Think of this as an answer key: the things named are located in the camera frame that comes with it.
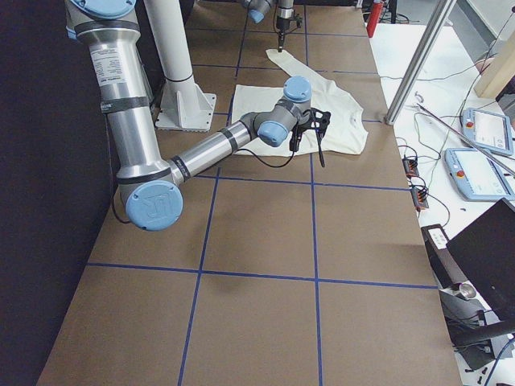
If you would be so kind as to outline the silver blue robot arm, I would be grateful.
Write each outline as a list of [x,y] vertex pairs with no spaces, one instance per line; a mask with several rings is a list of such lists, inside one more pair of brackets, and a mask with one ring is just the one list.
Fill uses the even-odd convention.
[[274,9],[274,32],[278,36],[278,52],[284,49],[286,36],[291,33],[290,25],[295,23],[297,28],[302,26],[302,19],[295,13],[293,0],[240,0],[239,3],[256,24],[260,23],[271,9]]
[[164,160],[155,136],[141,61],[140,28],[132,1],[68,1],[67,31],[89,48],[101,91],[101,111],[111,129],[121,167],[117,173],[129,222],[153,232],[170,227],[183,210],[179,186],[254,139],[296,152],[303,133],[322,138],[330,113],[311,106],[311,85],[289,78],[272,110],[247,113],[191,149]]

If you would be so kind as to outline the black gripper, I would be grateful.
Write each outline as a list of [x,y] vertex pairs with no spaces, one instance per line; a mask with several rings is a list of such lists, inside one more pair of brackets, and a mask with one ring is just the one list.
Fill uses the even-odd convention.
[[[292,131],[291,131],[291,138],[289,141],[289,149],[291,152],[298,152],[300,142],[302,141],[303,133],[305,129],[301,125],[296,125]],[[325,160],[323,156],[323,150],[322,150],[322,140],[325,135],[325,132],[322,130],[316,131],[316,140],[318,145],[318,155],[319,155],[319,162],[322,167],[325,167]]]
[[282,52],[285,43],[285,34],[290,28],[291,20],[289,18],[283,18],[277,16],[275,19],[275,30],[278,34],[278,52]]

